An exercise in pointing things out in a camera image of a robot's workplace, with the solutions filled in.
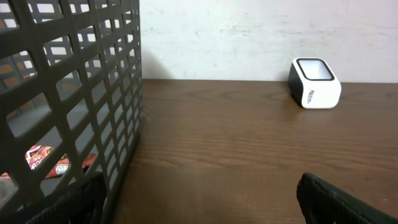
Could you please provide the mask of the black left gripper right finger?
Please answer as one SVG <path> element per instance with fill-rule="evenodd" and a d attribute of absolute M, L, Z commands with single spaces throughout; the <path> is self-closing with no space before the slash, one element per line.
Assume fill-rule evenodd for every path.
<path fill-rule="evenodd" d="M 311 173 L 298 182 L 296 196 L 307 223 L 387 223 L 397 219 Z"/>

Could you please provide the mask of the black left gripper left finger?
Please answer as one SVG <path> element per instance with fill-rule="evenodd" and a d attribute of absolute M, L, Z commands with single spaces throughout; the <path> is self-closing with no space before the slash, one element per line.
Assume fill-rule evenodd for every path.
<path fill-rule="evenodd" d="M 28 209 L 26 223 L 100 223 L 107 194 L 103 174 L 94 172 Z"/>

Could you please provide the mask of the orange chocolate bar wrapper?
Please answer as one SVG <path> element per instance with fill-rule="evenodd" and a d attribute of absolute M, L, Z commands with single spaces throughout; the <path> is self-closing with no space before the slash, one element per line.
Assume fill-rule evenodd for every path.
<path fill-rule="evenodd" d="M 29 165 L 29 167 L 34 170 L 39 164 L 54 150 L 54 147 L 51 146 L 41 146 L 34 145 L 32 146 L 25 154 L 25 159 Z M 96 149 L 93 149 L 88 153 L 87 157 L 82 162 L 83 172 L 94 163 L 97 156 Z M 45 176 L 45 179 L 53 179 L 57 177 L 61 177 L 71 166 L 69 158 L 66 154 L 64 154 L 61 159 L 55 164 L 55 166 L 51 169 L 51 171 Z"/>

